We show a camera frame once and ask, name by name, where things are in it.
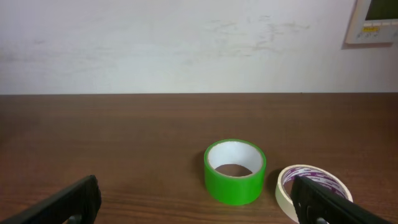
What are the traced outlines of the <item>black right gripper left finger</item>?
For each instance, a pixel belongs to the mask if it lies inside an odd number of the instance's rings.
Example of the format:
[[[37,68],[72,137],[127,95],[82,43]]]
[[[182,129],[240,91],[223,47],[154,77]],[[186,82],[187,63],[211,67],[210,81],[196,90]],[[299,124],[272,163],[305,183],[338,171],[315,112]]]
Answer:
[[[100,207],[101,191],[98,180],[95,175],[88,175],[1,223],[93,224]]]

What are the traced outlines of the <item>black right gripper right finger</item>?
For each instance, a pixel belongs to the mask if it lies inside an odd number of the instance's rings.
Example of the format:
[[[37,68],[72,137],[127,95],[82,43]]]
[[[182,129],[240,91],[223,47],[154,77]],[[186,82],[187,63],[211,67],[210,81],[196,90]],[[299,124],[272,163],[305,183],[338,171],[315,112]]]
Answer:
[[[300,224],[390,224],[308,177],[294,179],[290,197]]]

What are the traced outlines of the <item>cream masking tape roll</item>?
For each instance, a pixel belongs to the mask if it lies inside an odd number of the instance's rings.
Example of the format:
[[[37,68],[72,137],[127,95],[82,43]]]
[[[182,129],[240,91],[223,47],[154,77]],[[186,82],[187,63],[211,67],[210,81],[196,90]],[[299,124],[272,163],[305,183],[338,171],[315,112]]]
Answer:
[[[296,176],[308,177],[314,182],[331,190],[334,194],[353,202],[349,189],[333,174],[319,167],[310,165],[299,164],[288,166],[283,169],[278,176],[275,198],[281,210],[295,223],[298,223],[299,220],[295,212],[293,201],[290,198],[290,191],[287,190],[287,184],[292,184]]]

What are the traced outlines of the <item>green tape roll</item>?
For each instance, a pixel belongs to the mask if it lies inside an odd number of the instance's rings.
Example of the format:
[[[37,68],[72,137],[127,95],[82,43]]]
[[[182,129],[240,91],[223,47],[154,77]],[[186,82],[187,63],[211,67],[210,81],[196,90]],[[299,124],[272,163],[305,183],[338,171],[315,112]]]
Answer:
[[[204,183],[208,193],[221,203],[246,205],[255,201],[264,187],[266,157],[255,144],[241,139],[214,142],[204,153]],[[239,165],[251,171],[235,177],[216,169],[223,165]]]

